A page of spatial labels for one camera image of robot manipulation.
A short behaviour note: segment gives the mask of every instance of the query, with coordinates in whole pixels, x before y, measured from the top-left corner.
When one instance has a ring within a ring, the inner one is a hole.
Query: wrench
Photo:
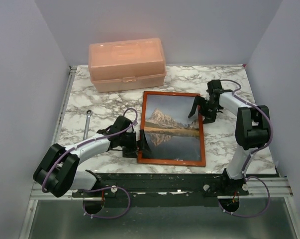
[[[92,115],[92,111],[87,110],[87,112],[86,112],[87,119],[86,119],[86,126],[85,126],[84,139],[83,140],[88,138],[88,131],[89,131],[89,124],[90,124],[91,115]]]

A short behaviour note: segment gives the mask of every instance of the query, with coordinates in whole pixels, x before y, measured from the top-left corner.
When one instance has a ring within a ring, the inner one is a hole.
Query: orange plastic box
[[[89,72],[99,92],[161,86],[166,76],[161,40],[91,44]]]

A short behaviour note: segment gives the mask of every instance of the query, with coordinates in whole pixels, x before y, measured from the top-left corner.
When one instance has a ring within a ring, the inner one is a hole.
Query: framed picture
[[[140,128],[150,150],[138,153],[138,163],[206,166],[202,116],[188,118],[195,96],[144,92]]]

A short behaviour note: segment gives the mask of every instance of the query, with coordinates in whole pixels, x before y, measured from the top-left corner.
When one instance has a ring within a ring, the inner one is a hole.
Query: marble tabletop
[[[82,140],[87,110],[93,111],[88,137],[93,136],[98,129],[112,125],[117,116],[128,107],[135,108],[139,113],[138,125],[135,128],[138,132],[144,90],[200,93],[205,96],[207,82],[210,80],[231,79],[242,85],[238,94],[254,102],[242,66],[167,66],[166,68],[167,76],[161,87],[98,93],[90,82],[88,67],[78,66],[58,143],[69,145]],[[222,82],[222,85],[225,89],[235,88],[235,85],[230,82]],[[133,112],[126,114],[126,117],[131,120],[134,116]],[[82,163],[78,170],[89,169],[99,173],[222,173],[236,150],[235,125],[236,117],[228,110],[218,114],[216,122],[204,125],[206,167],[138,164],[135,158],[122,158],[120,151],[109,151]],[[253,157],[247,173],[276,173],[269,149],[264,149]]]

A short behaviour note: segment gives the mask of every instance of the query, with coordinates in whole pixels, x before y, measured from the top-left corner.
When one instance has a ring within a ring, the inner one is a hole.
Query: lake
[[[152,153],[143,153],[143,158],[200,161],[199,138],[146,132],[145,137]]]

